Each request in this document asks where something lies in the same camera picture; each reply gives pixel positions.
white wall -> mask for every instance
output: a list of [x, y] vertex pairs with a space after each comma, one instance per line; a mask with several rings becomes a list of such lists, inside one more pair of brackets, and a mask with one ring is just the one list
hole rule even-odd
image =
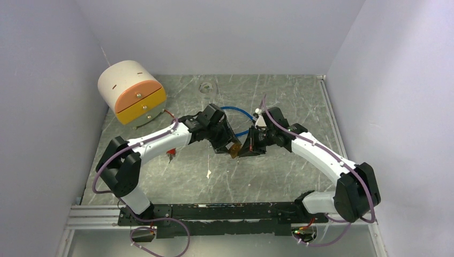
[[326, 74], [364, 0], [77, 0], [109, 61], [157, 74]]
[[374, 168], [390, 256], [452, 256], [454, 2], [367, 0], [328, 72], [349, 157]]
[[0, 1], [0, 256], [55, 255], [99, 140], [105, 68], [75, 1]]

cylindrical object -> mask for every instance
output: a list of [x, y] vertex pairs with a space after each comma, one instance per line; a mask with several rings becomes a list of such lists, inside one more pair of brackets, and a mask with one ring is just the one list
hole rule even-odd
[[206, 105], [213, 103], [217, 95], [217, 83], [211, 80], [203, 80], [197, 87], [197, 95], [205, 108]]
[[107, 68], [98, 90], [122, 124], [140, 126], [165, 107], [165, 90], [142, 65], [122, 61]]

red wire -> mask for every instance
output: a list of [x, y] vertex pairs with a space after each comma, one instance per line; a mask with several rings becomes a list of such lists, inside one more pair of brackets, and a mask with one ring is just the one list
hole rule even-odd
[[314, 223], [314, 221], [315, 221], [315, 218], [312, 218], [311, 221], [309, 222], [309, 224], [307, 224], [307, 226], [303, 226], [300, 230], [308, 229], [312, 225], [312, 223]]

table surface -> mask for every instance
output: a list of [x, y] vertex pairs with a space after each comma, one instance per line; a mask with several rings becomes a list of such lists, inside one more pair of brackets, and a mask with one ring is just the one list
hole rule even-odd
[[[208, 103], [198, 95], [202, 81], [218, 85], [214, 103], [235, 106], [249, 113], [255, 110], [264, 94], [267, 106], [277, 106], [290, 124], [306, 127], [320, 142], [339, 153], [339, 142], [327, 108], [327, 102], [316, 76], [311, 75], [156, 75], [167, 92], [166, 109], [176, 117], [193, 115]], [[242, 113], [225, 111], [236, 133], [251, 126]], [[171, 117], [160, 114], [152, 122], [133, 130], [123, 126], [109, 110], [94, 162], [87, 180], [82, 205], [113, 205], [112, 194], [95, 195], [92, 183], [96, 167], [109, 141], [121, 135], [138, 138], [167, 127]], [[271, 146], [261, 156], [232, 159], [215, 154], [208, 141], [177, 148], [169, 163], [163, 154], [144, 164], [139, 186], [153, 203], [222, 203], [293, 201], [308, 190], [333, 191], [335, 186], [304, 158], [284, 148]], [[107, 186], [98, 181], [99, 190]]]

black bracket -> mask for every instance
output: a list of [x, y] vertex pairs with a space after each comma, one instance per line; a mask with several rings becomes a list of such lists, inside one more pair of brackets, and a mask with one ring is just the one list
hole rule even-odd
[[[165, 218], [172, 217], [172, 206], [171, 205], [155, 205], [154, 208], [148, 208], [138, 218], [143, 220], [152, 220], [154, 218]], [[150, 225], [149, 222], [142, 222], [136, 220], [129, 209], [123, 207], [120, 209], [120, 215], [118, 216], [119, 226], [146, 226]], [[153, 223], [157, 226], [170, 226], [170, 221], [157, 221]]]
[[[377, 206], [381, 201], [381, 197], [374, 170], [365, 162], [357, 165], [354, 170], [366, 183], [372, 202], [374, 206]], [[370, 211], [366, 192], [351, 172], [337, 180], [334, 206], [339, 215], [348, 222], [355, 222]]]

